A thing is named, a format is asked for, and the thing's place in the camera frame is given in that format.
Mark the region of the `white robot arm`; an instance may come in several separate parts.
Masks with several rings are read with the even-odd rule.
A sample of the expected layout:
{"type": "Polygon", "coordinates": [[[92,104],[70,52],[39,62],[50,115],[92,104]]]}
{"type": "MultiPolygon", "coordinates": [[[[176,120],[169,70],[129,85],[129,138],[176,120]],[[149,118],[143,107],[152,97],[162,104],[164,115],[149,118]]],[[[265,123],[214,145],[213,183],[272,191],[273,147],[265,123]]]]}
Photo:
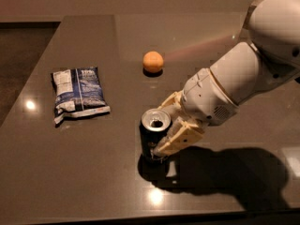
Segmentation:
{"type": "Polygon", "coordinates": [[[151,149],[163,159],[191,146],[209,126],[235,116],[241,104],[299,77],[300,0],[262,0],[246,23],[248,41],[236,44],[180,92],[159,106],[172,125],[151,149]]]}

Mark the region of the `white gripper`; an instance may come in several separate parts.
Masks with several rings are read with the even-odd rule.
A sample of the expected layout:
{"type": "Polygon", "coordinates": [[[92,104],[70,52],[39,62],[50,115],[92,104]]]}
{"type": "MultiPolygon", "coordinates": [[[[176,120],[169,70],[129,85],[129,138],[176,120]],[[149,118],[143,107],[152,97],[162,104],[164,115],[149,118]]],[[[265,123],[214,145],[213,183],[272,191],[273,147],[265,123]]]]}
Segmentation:
{"type": "Polygon", "coordinates": [[[238,112],[238,106],[223,92],[209,68],[202,68],[186,82],[182,92],[172,93],[157,108],[177,114],[182,107],[196,120],[184,120],[178,116],[154,148],[153,156],[165,158],[176,154],[203,137],[202,122],[208,126],[219,126],[238,112]]]}

